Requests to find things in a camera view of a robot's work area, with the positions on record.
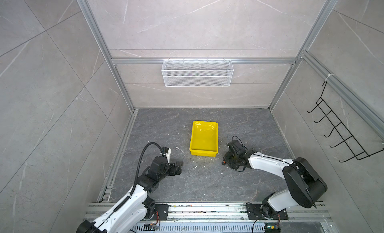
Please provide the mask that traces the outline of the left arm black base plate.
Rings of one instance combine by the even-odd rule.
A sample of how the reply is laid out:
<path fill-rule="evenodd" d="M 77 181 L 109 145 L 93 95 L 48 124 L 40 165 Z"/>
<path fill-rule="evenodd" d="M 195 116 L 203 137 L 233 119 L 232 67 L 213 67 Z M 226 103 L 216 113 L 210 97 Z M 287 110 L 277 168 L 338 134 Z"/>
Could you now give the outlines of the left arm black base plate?
<path fill-rule="evenodd" d="M 147 208 L 146 216 L 144 220 L 146 221 L 166 221 L 169 214 L 169 205 L 168 204 L 156 204 Z"/>

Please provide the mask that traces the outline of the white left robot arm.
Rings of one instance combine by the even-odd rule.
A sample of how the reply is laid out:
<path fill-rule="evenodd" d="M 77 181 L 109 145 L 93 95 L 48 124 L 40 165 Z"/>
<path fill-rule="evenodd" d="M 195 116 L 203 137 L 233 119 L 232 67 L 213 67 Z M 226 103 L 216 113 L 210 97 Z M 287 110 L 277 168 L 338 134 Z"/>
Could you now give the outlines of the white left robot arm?
<path fill-rule="evenodd" d="M 169 154 L 157 156 L 152 165 L 138 177 L 138 182 L 111 209 L 92 222 L 85 220 L 78 233 L 127 233 L 141 220 L 160 219 L 155 200 L 150 198 L 167 176 L 182 173 L 183 162 L 170 162 Z"/>

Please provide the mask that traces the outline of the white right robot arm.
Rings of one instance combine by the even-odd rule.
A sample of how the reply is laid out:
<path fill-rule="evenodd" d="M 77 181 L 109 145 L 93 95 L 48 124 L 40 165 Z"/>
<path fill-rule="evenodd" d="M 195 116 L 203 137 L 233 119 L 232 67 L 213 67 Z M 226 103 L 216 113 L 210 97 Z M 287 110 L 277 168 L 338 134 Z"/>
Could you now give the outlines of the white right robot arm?
<path fill-rule="evenodd" d="M 287 189 L 267 196 L 260 206 L 262 217 L 272 219 L 280 212 L 294 206 L 310 209 L 328 190 L 328 186 L 310 163 L 302 158 L 283 159 L 249 151 L 235 139 L 227 144 L 223 165 L 239 171 L 250 168 L 262 170 L 285 180 Z"/>

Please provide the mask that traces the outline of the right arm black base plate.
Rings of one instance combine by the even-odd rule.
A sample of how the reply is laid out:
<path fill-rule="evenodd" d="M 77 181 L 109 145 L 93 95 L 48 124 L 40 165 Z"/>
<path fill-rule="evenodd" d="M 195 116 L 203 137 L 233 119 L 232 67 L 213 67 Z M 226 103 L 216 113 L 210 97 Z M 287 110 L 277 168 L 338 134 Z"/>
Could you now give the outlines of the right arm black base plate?
<path fill-rule="evenodd" d="M 249 220 L 288 220 L 286 210 L 276 212 L 267 205 L 246 203 L 246 212 Z"/>

